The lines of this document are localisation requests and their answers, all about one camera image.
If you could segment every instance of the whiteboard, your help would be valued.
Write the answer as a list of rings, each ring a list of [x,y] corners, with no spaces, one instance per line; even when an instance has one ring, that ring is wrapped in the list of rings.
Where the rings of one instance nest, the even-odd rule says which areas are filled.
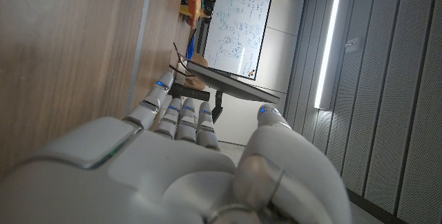
[[[210,68],[256,78],[271,0],[216,0],[204,57]]]

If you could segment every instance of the wooden panel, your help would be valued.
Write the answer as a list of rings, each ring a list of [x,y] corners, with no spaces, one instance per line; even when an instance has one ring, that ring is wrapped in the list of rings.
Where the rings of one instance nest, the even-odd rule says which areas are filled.
[[[122,116],[142,6],[0,0],[0,174],[78,124]]]
[[[175,52],[173,41],[177,26],[179,26],[177,34],[180,36],[182,33],[180,40],[185,40],[186,45],[190,28],[186,27],[182,18],[178,16],[177,9],[180,7],[180,2],[181,0],[149,1],[131,109],[146,97],[155,81],[169,69],[172,52]],[[178,48],[182,53],[185,52],[185,46],[179,45]]]

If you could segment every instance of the cable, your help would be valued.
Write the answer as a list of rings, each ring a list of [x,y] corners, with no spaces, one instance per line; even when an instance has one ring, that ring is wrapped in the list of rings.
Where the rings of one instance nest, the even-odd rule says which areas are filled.
[[[194,75],[186,75],[185,73],[183,73],[183,72],[179,71],[178,69],[172,67],[172,65],[169,65],[169,68],[172,68],[176,73],[184,75],[185,77],[195,77]]]
[[[177,56],[178,56],[178,61],[181,63],[181,65],[191,74],[193,74],[189,69],[187,69],[186,65],[184,65],[184,63],[181,60],[181,55],[180,52],[178,52],[177,46],[175,45],[175,42],[173,42],[173,45],[175,46],[175,51],[177,52]]]

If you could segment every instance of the wall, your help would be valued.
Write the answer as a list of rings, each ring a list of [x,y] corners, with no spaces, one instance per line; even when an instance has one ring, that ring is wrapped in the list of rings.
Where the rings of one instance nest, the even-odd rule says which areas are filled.
[[[333,0],[305,1],[285,117],[349,190],[407,223],[441,223],[441,0],[350,0],[326,110],[312,102]],[[361,50],[345,53],[355,37]]]
[[[303,0],[271,1],[256,80],[238,78],[278,96],[280,101],[276,104],[276,108],[281,113],[287,97],[288,78],[294,58],[302,4]],[[210,103],[214,107],[215,91],[209,87],[206,87],[205,91],[211,93]],[[264,103],[241,100],[224,94],[222,97],[224,110],[215,123],[218,139],[246,145],[258,125],[256,115],[262,104]]]

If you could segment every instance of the whiteboard frame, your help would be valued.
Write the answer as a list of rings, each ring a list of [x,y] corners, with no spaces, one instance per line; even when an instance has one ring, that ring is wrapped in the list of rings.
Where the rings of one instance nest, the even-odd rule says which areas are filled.
[[[247,77],[247,76],[243,76],[243,75],[239,75],[239,74],[235,74],[235,73],[230,73],[230,72],[227,72],[227,71],[222,71],[222,70],[216,69],[216,68],[211,68],[211,69],[219,71],[220,73],[226,73],[226,74],[229,74],[229,75],[238,76],[238,77],[245,78],[245,79],[248,79],[248,80],[253,80],[253,81],[256,80],[256,75],[258,74],[258,67],[260,65],[261,50],[262,50],[262,43],[264,42],[265,29],[267,28],[267,20],[269,20],[270,6],[271,6],[271,0],[269,2],[269,9],[267,9],[267,16],[265,17],[265,24],[264,24],[264,30],[262,32],[262,41],[261,41],[261,46],[260,46],[260,52],[258,54],[258,61],[256,62],[255,76],[253,78],[250,78],[250,77]],[[209,30],[210,30],[210,24],[207,24],[207,35],[206,35],[206,39],[204,41],[205,44],[207,43],[207,37],[209,36]]]

